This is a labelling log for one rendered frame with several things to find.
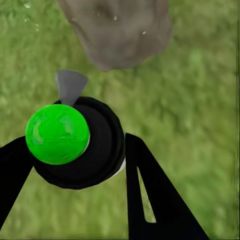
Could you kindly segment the pesticide atomizer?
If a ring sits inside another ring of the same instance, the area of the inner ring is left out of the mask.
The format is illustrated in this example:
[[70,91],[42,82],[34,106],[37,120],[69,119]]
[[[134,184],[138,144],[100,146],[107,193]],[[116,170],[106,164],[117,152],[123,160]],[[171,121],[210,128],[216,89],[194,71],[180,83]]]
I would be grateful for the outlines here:
[[113,178],[126,166],[126,134],[111,108],[80,96],[89,80],[80,72],[55,73],[60,100],[38,110],[25,140],[37,173],[62,189],[82,190]]

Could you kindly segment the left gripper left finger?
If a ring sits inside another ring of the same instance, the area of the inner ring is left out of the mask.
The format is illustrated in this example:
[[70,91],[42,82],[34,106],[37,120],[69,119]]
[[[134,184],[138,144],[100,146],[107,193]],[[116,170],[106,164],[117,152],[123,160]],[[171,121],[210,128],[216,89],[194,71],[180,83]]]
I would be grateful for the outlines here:
[[34,166],[29,151],[26,136],[0,148],[0,230]]

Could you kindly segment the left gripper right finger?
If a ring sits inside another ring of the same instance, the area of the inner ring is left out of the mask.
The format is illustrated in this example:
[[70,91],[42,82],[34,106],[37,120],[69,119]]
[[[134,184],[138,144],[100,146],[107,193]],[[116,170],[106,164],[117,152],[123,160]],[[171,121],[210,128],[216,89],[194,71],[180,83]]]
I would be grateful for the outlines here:
[[[210,240],[145,142],[125,136],[129,240]],[[145,219],[137,167],[156,223]]]

